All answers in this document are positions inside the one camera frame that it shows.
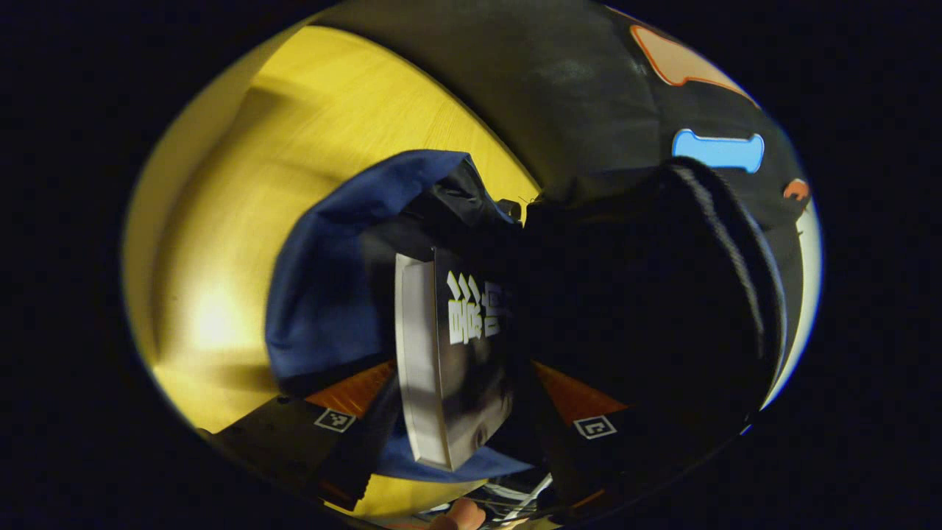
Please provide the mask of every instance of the yellow floor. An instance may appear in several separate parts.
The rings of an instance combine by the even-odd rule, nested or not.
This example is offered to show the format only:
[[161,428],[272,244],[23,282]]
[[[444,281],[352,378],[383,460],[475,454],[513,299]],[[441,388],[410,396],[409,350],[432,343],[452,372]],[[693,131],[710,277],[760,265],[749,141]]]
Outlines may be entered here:
[[[471,153],[495,199],[528,201],[537,194],[476,116],[369,41],[307,26],[262,67],[228,132],[167,206],[169,220],[154,238],[150,304],[140,296],[129,301],[144,357],[188,421],[217,432],[275,395],[264,315],[285,237],[306,209],[346,179],[417,148]],[[147,200],[136,198],[136,207]],[[159,229],[138,225],[129,225],[129,240],[136,229]],[[132,271],[138,282],[147,278],[139,271],[146,261]],[[151,326],[153,343],[146,340]],[[356,513],[414,513],[477,485],[374,476]]]

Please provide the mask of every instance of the dark background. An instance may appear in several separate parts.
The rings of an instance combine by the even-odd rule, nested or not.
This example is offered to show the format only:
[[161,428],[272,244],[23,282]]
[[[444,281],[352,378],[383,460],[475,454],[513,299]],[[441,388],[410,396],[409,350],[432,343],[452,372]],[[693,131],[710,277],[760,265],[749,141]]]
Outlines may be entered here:
[[[22,384],[9,398],[7,517],[337,525],[214,457],[157,398],[118,279],[124,205],[150,147],[215,73],[318,4],[37,3],[3,17],[5,174],[24,188],[8,199],[8,261],[23,266],[8,274],[22,315],[13,331],[25,340],[7,353]],[[762,421],[624,522],[597,526],[927,527],[929,15],[886,3],[622,4],[716,62],[789,133],[819,206],[825,284],[802,363]]]

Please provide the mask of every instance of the book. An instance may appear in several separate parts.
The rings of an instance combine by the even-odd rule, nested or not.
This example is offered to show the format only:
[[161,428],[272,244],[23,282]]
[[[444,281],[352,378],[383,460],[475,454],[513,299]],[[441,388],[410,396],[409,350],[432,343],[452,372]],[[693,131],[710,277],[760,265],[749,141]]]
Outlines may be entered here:
[[415,460],[455,471],[511,413],[511,292],[442,248],[396,255],[396,358]]

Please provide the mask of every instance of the blue fabric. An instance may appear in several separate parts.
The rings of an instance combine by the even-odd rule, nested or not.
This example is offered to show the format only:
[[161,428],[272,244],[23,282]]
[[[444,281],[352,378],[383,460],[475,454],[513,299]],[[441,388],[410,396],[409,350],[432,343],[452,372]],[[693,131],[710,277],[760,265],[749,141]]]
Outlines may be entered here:
[[[399,214],[466,159],[471,162],[467,153],[448,151],[401,153],[354,176],[301,216],[278,256],[268,293],[266,343],[276,378],[321,373],[388,349],[381,344],[358,238],[372,224]],[[490,197],[479,199],[494,204]],[[489,448],[454,473],[422,466],[414,461],[400,419],[377,472],[464,482],[529,467]]]

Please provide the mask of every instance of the human hand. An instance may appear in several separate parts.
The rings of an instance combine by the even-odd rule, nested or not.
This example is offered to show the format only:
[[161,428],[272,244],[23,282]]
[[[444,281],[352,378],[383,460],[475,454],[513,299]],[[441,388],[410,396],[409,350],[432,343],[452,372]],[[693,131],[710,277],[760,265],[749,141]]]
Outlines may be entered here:
[[451,505],[445,515],[432,520],[429,530],[478,530],[487,514],[470,499],[461,498]]

